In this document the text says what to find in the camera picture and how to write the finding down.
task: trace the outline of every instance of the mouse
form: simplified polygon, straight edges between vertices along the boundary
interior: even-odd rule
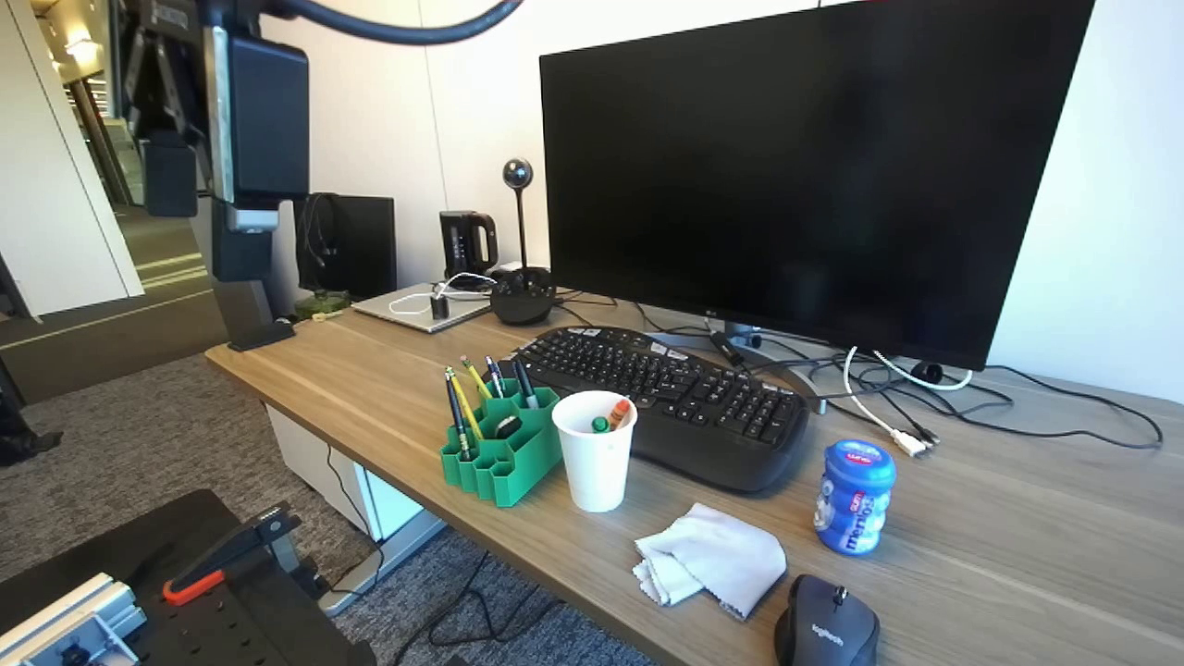
[[[775,645],[780,666],[873,666],[882,617],[842,583],[798,574]]]

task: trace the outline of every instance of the black keyboard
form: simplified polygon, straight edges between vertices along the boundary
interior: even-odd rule
[[[744,370],[675,350],[634,331],[553,331],[527,345],[538,384],[558,397],[609,387],[634,397],[634,456],[735,495],[771,495],[797,475],[805,400]]]

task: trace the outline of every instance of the green pen holder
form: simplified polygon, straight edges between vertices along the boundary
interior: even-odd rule
[[[558,433],[553,422],[558,392],[541,384],[541,406],[527,406],[518,380],[503,380],[503,387],[503,400],[486,400],[472,410],[480,440],[470,437],[470,456],[459,447],[456,428],[448,428],[439,466],[448,485],[497,508],[518,508],[558,466]],[[511,413],[518,413],[518,428],[497,437],[497,426]]]

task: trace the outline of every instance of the crumpled tissue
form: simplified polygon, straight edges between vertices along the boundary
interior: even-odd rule
[[[675,607],[706,590],[730,613],[749,617],[784,576],[784,551],[775,533],[696,502],[655,535],[639,535],[634,565],[639,590]]]

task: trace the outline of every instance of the black monitor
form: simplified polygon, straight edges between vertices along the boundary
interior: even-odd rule
[[[317,194],[296,202],[300,289],[371,299],[397,289],[397,200]]]
[[[558,284],[984,365],[1090,0],[883,0],[541,61]]]

